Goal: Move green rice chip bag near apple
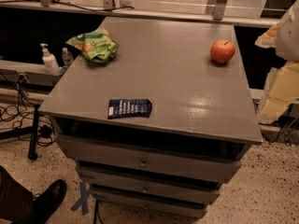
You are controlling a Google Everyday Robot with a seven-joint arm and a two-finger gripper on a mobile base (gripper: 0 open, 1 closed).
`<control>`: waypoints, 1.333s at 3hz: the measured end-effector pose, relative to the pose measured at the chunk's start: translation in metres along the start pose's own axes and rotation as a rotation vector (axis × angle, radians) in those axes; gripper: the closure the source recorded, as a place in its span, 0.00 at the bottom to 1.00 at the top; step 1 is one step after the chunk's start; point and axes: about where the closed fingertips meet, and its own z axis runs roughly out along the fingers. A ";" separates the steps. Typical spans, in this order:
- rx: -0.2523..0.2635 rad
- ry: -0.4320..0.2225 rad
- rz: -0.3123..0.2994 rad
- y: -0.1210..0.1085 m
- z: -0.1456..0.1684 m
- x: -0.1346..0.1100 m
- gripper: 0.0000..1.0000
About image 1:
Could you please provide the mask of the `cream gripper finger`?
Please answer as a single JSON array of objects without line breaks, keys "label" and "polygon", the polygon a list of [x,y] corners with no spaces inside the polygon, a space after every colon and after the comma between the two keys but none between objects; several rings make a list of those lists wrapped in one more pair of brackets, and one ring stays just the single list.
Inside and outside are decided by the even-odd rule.
[{"label": "cream gripper finger", "polygon": [[277,44],[277,32],[278,23],[272,25],[265,33],[260,35],[256,41],[255,45],[260,48],[269,49],[274,48]]},{"label": "cream gripper finger", "polygon": [[287,61],[279,69],[272,67],[268,73],[263,96],[258,105],[257,120],[271,124],[299,97],[299,63]]}]

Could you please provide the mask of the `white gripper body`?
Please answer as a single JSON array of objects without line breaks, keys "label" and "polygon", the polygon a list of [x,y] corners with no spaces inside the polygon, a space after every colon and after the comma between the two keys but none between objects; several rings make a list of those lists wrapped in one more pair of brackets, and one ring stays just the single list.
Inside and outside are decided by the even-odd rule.
[{"label": "white gripper body", "polygon": [[276,55],[299,62],[299,0],[281,18],[276,38]]}]

